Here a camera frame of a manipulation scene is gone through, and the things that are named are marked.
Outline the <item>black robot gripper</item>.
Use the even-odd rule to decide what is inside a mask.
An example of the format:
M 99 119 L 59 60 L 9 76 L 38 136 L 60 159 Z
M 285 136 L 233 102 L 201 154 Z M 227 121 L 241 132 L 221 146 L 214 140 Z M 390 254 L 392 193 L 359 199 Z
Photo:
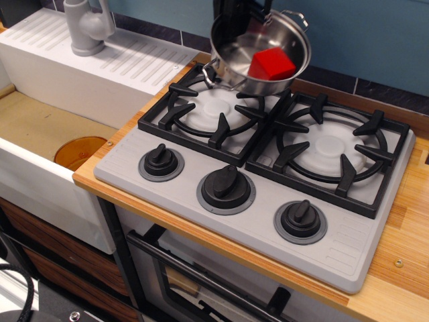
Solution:
M 263 23 L 271 13 L 272 1 L 214 0 L 212 5 L 214 19 L 221 17 L 220 35 L 226 43 L 244 34 L 252 17 Z

